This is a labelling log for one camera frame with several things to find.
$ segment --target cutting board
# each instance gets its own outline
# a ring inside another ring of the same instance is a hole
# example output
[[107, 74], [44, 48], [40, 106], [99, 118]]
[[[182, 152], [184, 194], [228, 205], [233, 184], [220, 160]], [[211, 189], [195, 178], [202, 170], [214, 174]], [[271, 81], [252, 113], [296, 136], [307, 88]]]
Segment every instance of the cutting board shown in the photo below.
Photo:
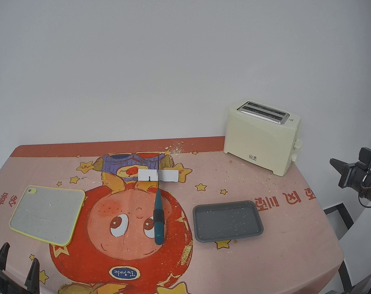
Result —
[[28, 186], [11, 219], [9, 227], [21, 234], [58, 246], [71, 242], [85, 192]]

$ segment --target pink tablecloth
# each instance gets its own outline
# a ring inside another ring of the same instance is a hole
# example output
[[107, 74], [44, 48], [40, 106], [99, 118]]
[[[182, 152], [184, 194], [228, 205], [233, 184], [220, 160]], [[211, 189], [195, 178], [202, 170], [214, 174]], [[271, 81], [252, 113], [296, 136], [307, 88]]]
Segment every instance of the pink tablecloth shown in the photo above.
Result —
[[[23, 285], [36, 257], [43, 293], [318, 293], [343, 253], [297, 167], [276, 176], [222, 148], [223, 137], [18, 147], [0, 170], [0, 247], [11, 245], [7, 273]], [[160, 183], [167, 217], [162, 247], [149, 231], [156, 182], [136, 181], [138, 168], [154, 168], [156, 152], [161, 168], [180, 175], [179, 183]], [[28, 185], [86, 192], [68, 246], [9, 229]], [[259, 207], [261, 236], [195, 240], [196, 205], [241, 200]], [[115, 236], [120, 213], [129, 223]]]

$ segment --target toaster slot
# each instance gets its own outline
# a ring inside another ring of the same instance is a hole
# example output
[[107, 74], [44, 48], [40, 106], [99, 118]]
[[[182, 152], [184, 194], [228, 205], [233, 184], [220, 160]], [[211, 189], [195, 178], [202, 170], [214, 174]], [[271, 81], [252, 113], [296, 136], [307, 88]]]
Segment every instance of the toaster slot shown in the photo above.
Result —
[[285, 111], [276, 110], [265, 105], [257, 104], [252, 101], [248, 101], [246, 104], [241, 106], [239, 111], [247, 113], [249, 115], [256, 116], [277, 124], [284, 124], [289, 118], [289, 114]]

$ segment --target baking tray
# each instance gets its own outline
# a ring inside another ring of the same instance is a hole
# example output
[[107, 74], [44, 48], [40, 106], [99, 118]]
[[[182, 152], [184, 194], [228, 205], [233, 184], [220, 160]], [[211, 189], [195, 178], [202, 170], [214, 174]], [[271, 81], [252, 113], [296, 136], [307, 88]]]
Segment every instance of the baking tray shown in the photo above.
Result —
[[248, 238], [263, 233], [263, 224], [255, 203], [215, 203], [194, 207], [195, 238], [199, 242], [217, 242]]

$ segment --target toaster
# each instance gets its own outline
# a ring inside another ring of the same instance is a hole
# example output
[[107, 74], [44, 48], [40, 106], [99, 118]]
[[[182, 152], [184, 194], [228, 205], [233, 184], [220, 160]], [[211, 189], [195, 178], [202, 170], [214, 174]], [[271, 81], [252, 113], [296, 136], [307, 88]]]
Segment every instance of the toaster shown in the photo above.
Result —
[[301, 118], [291, 112], [243, 100], [229, 109], [223, 152], [284, 176], [296, 149]]

